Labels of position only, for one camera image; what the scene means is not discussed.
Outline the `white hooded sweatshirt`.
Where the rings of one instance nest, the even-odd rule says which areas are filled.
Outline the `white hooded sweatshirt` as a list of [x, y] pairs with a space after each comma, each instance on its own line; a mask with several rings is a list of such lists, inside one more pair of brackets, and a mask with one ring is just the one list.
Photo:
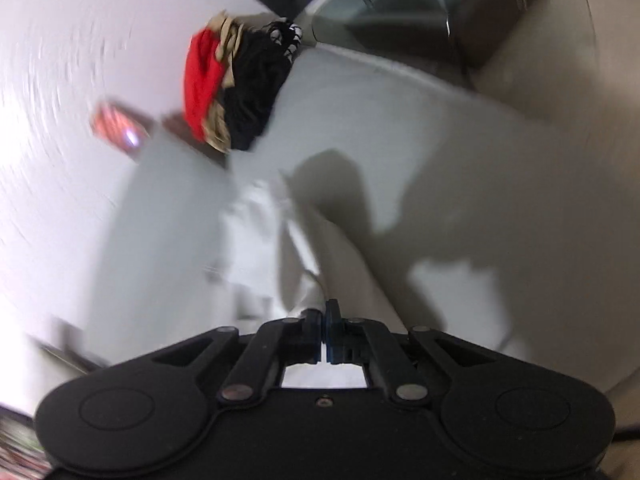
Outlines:
[[210, 320], [242, 334], [335, 299], [346, 318], [406, 326], [344, 232], [298, 200], [288, 180], [244, 186], [219, 216], [219, 246], [207, 269]]

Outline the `grey sofa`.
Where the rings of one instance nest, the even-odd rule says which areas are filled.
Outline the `grey sofa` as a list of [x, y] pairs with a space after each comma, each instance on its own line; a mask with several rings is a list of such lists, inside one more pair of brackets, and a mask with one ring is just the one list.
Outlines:
[[118, 363], [215, 327], [219, 216], [258, 180], [361, 252], [423, 325], [613, 388], [639, 368], [639, 202], [565, 133], [410, 68], [304, 51], [266, 133], [210, 160], [158, 128], [89, 301], [86, 349]]

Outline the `red smartphone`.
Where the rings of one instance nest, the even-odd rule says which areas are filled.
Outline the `red smartphone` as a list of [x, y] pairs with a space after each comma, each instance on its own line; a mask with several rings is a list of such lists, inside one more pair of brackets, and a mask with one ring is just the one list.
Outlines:
[[139, 157], [149, 139], [145, 124], [113, 102], [96, 104], [90, 126], [97, 138], [133, 159]]

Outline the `red garment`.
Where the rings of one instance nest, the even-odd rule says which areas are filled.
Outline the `red garment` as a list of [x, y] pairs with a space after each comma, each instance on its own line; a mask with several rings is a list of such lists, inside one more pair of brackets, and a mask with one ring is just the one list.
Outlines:
[[205, 142], [203, 120], [221, 88], [229, 61], [217, 55], [219, 35], [203, 28], [191, 38], [183, 72], [183, 118], [193, 137]]

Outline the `black garment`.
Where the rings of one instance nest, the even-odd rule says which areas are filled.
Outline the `black garment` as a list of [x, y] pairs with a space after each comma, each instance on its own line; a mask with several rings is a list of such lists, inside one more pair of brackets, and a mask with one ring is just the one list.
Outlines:
[[287, 20], [244, 32], [221, 101], [232, 150], [248, 151], [264, 132], [301, 43], [302, 29]]

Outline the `beige garment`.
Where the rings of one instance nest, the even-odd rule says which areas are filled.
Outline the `beige garment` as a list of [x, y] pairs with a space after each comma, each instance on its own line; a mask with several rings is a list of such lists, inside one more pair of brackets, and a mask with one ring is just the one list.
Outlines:
[[222, 11], [208, 22], [207, 29], [219, 40], [213, 58], [221, 65], [222, 79], [202, 119], [202, 128], [205, 142], [218, 152], [227, 154], [231, 150], [231, 134], [224, 117], [226, 112], [222, 98], [226, 90], [235, 86], [233, 60], [239, 51], [245, 26], [234, 16]]

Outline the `glass side table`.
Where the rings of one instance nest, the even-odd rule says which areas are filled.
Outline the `glass side table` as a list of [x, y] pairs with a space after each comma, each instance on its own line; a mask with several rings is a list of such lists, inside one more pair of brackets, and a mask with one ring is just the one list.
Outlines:
[[377, 55], [472, 88], [536, 0], [312, 0], [305, 38]]

